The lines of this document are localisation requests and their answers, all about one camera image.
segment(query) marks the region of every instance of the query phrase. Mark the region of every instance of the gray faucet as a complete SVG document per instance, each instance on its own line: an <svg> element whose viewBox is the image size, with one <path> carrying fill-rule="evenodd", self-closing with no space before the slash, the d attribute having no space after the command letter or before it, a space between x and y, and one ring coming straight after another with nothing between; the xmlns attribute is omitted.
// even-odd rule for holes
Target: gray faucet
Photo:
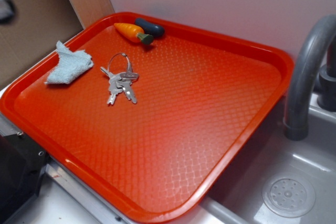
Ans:
<svg viewBox="0 0 336 224"><path fill-rule="evenodd" d="M320 68L326 53L327 64ZM299 52L283 118L288 139L302 140L308 135L308 110L315 80L320 86L318 105L336 111L336 15L320 19Z"/></svg>

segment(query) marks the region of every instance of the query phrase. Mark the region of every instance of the blue cloth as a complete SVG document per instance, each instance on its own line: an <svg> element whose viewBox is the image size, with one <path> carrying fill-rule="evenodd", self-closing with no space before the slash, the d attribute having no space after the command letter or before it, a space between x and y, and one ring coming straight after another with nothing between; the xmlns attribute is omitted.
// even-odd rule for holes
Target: blue cloth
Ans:
<svg viewBox="0 0 336 224"><path fill-rule="evenodd" d="M56 43L56 51L59 62L45 84L70 84L93 67L92 57L84 50L72 52L59 41Z"/></svg>

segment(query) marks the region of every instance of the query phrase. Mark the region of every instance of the carrot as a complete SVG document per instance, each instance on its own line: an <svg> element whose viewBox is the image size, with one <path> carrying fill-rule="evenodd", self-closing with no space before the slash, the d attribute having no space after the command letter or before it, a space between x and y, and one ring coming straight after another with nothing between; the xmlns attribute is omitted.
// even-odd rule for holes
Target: carrot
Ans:
<svg viewBox="0 0 336 224"><path fill-rule="evenodd" d="M152 35L145 34L144 30L140 26L134 24L114 23L114 27L118 32L132 42L142 42L145 45L149 45L154 40Z"/></svg>

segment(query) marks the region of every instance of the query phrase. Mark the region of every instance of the drain cover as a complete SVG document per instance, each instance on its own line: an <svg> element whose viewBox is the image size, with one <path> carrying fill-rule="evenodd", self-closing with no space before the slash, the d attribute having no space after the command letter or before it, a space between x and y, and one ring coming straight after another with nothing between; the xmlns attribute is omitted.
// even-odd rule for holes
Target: drain cover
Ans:
<svg viewBox="0 0 336 224"><path fill-rule="evenodd" d="M303 216L315 204L313 186L297 174L276 174L266 181L262 190L266 206L282 217Z"/></svg>

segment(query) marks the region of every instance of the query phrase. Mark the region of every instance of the silver key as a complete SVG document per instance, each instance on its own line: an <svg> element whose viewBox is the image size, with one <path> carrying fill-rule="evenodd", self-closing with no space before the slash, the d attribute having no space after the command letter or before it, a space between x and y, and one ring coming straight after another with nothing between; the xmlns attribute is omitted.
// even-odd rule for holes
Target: silver key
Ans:
<svg viewBox="0 0 336 224"><path fill-rule="evenodd" d="M111 93L109 99L107 100L107 104L113 105L117 95L123 92L123 89L121 87L117 87L117 81L121 80L121 77L119 74L112 74L111 72L107 71L105 68L100 68L107 76L110 78L109 83L109 91Z"/></svg>
<svg viewBox="0 0 336 224"><path fill-rule="evenodd" d="M138 73L133 72L122 72L119 74L122 80L137 80L139 78Z"/></svg>
<svg viewBox="0 0 336 224"><path fill-rule="evenodd" d="M137 98L135 97L134 91L131 88L131 80L117 80L117 88L122 88L128 100L132 100L133 103L137 103Z"/></svg>

